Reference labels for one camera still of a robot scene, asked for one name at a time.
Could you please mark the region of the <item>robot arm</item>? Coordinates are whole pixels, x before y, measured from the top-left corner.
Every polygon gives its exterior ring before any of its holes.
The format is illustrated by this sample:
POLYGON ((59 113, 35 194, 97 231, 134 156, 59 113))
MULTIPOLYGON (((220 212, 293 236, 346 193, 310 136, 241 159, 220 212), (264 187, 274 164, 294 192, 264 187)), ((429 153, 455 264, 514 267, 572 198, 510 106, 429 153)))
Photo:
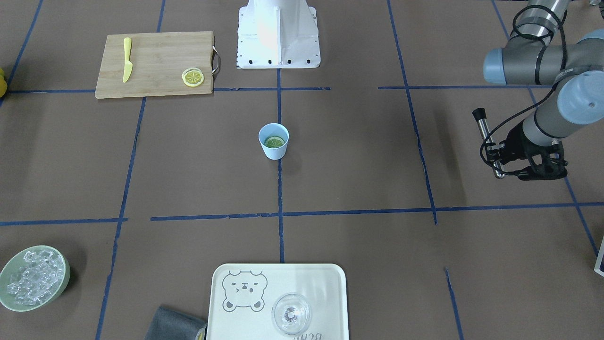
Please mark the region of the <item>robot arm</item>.
POLYGON ((567 44, 567 0, 530 0, 513 18, 504 48, 485 57, 483 75, 498 85, 549 85, 551 90, 502 142, 492 138, 483 108, 473 110, 480 156, 494 176, 523 181, 567 176, 562 141, 603 118, 603 31, 567 44))

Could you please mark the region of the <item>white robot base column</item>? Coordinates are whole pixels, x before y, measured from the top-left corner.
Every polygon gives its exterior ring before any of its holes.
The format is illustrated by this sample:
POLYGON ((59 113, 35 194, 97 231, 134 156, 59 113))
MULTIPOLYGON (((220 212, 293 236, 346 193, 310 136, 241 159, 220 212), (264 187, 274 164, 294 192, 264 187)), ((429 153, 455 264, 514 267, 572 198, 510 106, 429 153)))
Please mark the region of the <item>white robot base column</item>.
POLYGON ((237 68, 321 65, 317 11, 305 0, 250 0, 239 8, 238 19, 237 68))

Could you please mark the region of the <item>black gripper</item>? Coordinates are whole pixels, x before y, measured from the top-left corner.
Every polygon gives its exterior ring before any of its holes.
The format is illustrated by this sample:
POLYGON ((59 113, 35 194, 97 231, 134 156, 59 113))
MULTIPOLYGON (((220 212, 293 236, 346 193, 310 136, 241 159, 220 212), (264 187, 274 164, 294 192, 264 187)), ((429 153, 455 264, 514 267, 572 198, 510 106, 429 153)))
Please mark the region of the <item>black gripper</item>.
POLYGON ((487 163, 495 163, 495 177, 519 177, 524 170, 505 170, 503 164, 513 161, 526 160, 541 153, 543 146, 531 142, 524 133, 522 125, 512 128, 503 144, 485 144, 485 157, 487 163))

